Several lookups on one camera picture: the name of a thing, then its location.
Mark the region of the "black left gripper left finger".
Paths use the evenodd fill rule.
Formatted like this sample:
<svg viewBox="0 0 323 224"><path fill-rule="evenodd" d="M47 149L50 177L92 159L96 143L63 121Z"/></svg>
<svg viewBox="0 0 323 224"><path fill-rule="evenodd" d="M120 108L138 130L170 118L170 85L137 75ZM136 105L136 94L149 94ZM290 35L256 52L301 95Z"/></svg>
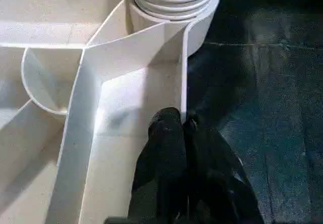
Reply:
<svg viewBox="0 0 323 224"><path fill-rule="evenodd" d="M187 209L187 159L181 115L159 110L136 162L128 217L132 223L176 223Z"/></svg>

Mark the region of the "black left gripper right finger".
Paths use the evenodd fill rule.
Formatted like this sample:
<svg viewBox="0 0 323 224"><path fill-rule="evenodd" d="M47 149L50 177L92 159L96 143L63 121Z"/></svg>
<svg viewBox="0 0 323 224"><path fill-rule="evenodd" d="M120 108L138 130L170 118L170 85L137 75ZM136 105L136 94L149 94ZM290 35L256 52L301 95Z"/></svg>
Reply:
<svg viewBox="0 0 323 224"><path fill-rule="evenodd" d="M190 113L183 124L189 215L197 223L263 223L239 157L218 130Z"/></svg>

